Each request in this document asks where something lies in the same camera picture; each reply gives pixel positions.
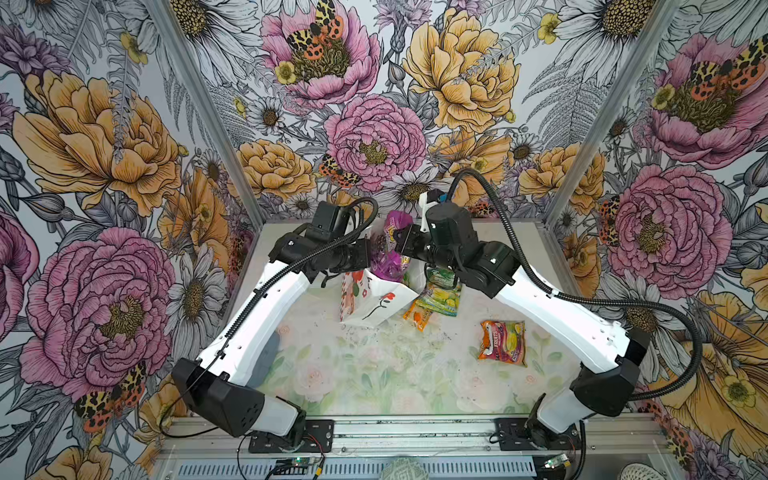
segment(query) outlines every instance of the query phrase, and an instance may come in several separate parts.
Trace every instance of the small yellow flower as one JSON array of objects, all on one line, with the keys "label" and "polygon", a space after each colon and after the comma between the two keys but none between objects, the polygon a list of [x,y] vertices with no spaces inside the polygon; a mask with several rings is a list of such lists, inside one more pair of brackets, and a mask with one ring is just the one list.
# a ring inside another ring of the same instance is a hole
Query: small yellow flower
[{"label": "small yellow flower", "polygon": [[748,380],[728,375],[723,379],[723,383],[725,385],[720,389],[720,392],[723,394],[726,402],[740,409],[755,406],[757,400],[755,387]]},{"label": "small yellow flower", "polygon": [[650,105],[657,109],[663,110],[667,107],[667,102],[674,96],[674,87],[672,84],[666,84],[656,90],[654,99],[650,101]]},{"label": "small yellow flower", "polygon": [[131,57],[131,60],[133,60],[134,63],[147,64],[147,53],[139,50],[139,41],[136,37],[127,31],[124,31],[120,34],[120,43],[128,52],[128,56]]},{"label": "small yellow flower", "polygon": [[541,17],[541,28],[538,29],[538,39],[544,40],[544,43],[547,45],[557,40],[558,36],[554,33],[554,30],[560,24],[561,20],[556,13],[548,13]]},{"label": "small yellow flower", "polygon": [[277,75],[277,81],[283,85],[296,83],[296,67],[289,61],[281,61],[275,67],[275,75]]},{"label": "small yellow flower", "polygon": [[243,100],[240,99],[240,97],[235,97],[235,110],[237,110],[237,114],[240,115],[242,118],[246,117],[246,111],[248,110],[243,103]]}]

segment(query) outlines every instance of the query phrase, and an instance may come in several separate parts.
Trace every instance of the floral paper bag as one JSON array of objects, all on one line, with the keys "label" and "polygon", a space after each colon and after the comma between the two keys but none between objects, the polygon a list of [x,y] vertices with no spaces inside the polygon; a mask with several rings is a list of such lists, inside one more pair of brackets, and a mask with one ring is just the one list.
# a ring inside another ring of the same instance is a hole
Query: floral paper bag
[{"label": "floral paper bag", "polygon": [[341,294],[339,319],[367,327],[379,325],[419,296],[402,283],[378,278],[367,268],[345,273]]}]

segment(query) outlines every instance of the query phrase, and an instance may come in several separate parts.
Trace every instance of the black mounting plate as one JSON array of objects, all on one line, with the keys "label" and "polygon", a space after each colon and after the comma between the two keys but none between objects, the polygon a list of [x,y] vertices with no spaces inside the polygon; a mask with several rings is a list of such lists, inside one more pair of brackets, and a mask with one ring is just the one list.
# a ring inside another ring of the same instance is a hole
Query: black mounting plate
[{"label": "black mounting plate", "polygon": [[[502,452],[540,450],[525,435],[525,422],[527,420],[525,417],[494,419],[496,433],[492,438],[496,437],[498,439],[498,447]],[[581,440],[579,439],[576,425],[571,425],[564,433],[550,440],[549,445],[543,446],[547,450],[565,450],[566,452],[578,450],[581,447]]]},{"label": "black mounting plate", "polygon": [[[302,437],[311,435],[320,442],[325,453],[333,447],[333,420],[307,420]],[[255,432],[248,444],[249,453],[320,453],[315,442],[304,439],[298,449],[291,449],[288,442],[272,433]]]}]

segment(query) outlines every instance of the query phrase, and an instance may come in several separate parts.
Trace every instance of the metal corner post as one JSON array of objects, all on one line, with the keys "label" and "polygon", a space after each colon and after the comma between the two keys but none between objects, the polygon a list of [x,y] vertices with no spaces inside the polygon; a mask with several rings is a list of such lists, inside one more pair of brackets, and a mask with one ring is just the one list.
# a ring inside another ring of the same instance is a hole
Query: metal corner post
[{"label": "metal corner post", "polygon": [[208,128],[208,133],[210,133],[210,137],[221,155],[224,166],[232,178],[235,188],[240,193],[240,199],[243,201],[248,217],[256,229],[261,231],[264,224],[264,215],[262,215],[259,204],[253,196],[243,169],[237,162],[229,134],[224,129],[223,122],[219,117],[214,101],[210,97],[203,75],[196,68],[197,61],[192,57],[189,48],[187,48],[184,33],[181,31],[170,8],[169,0],[150,0],[149,2],[144,2],[144,4],[147,6],[147,10],[157,26],[157,30],[169,55],[176,60],[174,62],[174,67],[178,70],[176,74],[189,91],[197,112]]},{"label": "metal corner post", "polygon": [[657,0],[632,55],[626,66],[618,72],[616,81],[600,106],[597,118],[587,132],[587,137],[581,142],[581,148],[576,155],[573,167],[566,174],[563,184],[555,195],[554,202],[549,204],[549,208],[544,214],[543,221],[548,229],[551,229],[554,220],[568,205],[568,200],[576,191],[581,177],[598,152],[605,133],[616,119],[620,110],[618,106],[630,94],[635,80],[645,67],[650,54],[657,48],[661,35],[669,28],[679,7],[680,0]]}]

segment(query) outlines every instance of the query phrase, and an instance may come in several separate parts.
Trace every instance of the snack bag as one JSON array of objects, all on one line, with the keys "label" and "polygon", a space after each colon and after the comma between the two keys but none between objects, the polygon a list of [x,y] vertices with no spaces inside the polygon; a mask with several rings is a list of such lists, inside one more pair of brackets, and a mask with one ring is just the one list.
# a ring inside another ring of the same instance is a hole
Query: snack bag
[{"label": "snack bag", "polygon": [[405,315],[402,316],[405,320],[410,320],[413,322],[413,324],[416,326],[417,329],[419,329],[419,332],[424,331],[424,327],[427,326],[427,322],[429,321],[429,317],[432,316],[433,312],[431,310],[424,309],[418,305],[416,305],[416,302],[414,302],[411,305],[411,308],[408,309]]},{"label": "snack bag", "polygon": [[410,257],[395,252],[397,240],[395,231],[413,223],[413,218],[405,212],[393,210],[384,220],[382,231],[371,236],[371,273],[380,279],[399,282],[406,274]]},{"label": "snack bag", "polygon": [[479,359],[500,360],[513,365],[525,365],[525,323],[496,322],[482,323],[483,337]]},{"label": "snack bag", "polygon": [[427,284],[414,305],[446,316],[458,315],[458,299],[462,294],[459,283],[453,288],[453,272],[437,268],[427,269]]}]

